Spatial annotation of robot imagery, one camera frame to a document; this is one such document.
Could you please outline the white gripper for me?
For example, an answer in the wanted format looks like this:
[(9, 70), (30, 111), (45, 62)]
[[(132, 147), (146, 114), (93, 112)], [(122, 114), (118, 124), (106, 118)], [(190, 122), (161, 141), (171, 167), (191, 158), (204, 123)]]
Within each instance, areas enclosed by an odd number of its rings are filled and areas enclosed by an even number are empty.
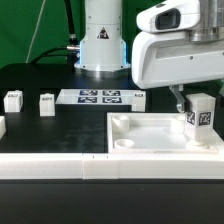
[(140, 88), (170, 86), (184, 113), (181, 84), (224, 78), (224, 0), (165, 0), (136, 23), (132, 79)]

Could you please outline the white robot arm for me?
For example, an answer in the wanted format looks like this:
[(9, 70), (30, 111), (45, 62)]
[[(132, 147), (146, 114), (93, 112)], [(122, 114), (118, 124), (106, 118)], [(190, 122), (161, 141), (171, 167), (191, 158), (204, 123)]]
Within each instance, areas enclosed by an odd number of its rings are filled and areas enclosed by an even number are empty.
[(95, 77), (129, 68), (142, 89), (169, 87), (181, 112), (188, 83), (224, 78), (224, 0), (165, 0), (140, 12), (140, 33), (126, 61), (122, 0), (85, 0), (85, 36), (75, 67)]

